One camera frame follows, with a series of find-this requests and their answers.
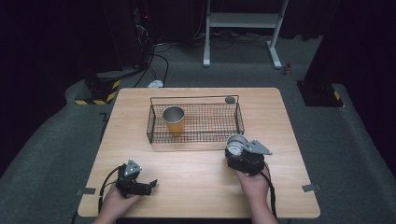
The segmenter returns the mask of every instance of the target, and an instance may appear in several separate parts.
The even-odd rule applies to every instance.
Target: black wire basket
[[[226,142],[232,134],[244,134],[238,100],[237,95],[152,97],[148,140],[150,143]],[[169,133],[163,120],[163,111],[171,105],[184,110],[183,133]]]

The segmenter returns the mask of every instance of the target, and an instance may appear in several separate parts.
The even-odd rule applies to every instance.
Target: wooden table
[[[120,90],[86,186],[96,192],[83,195],[79,215],[97,216],[99,190],[105,178],[132,159],[143,168],[137,181],[158,179],[158,185],[127,217],[250,217],[238,179],[227,167],[225,142],[165,146],[150,144],[146,134],[150,97],[213,95],[239,95],[244,136],[249,141],[259,140],[273,151],[274,155],[265,156],[265,160],[276,188],[278,217],[318,217],[315,193],[302,189],[310,180],[282,97],[275,88]]]

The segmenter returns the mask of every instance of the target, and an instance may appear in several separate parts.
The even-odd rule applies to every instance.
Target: paper cup
[[[184,110],[171,105],[163,111],[163,120],[168,127],[169,133],[174,137],[181,136],[184,132]]]

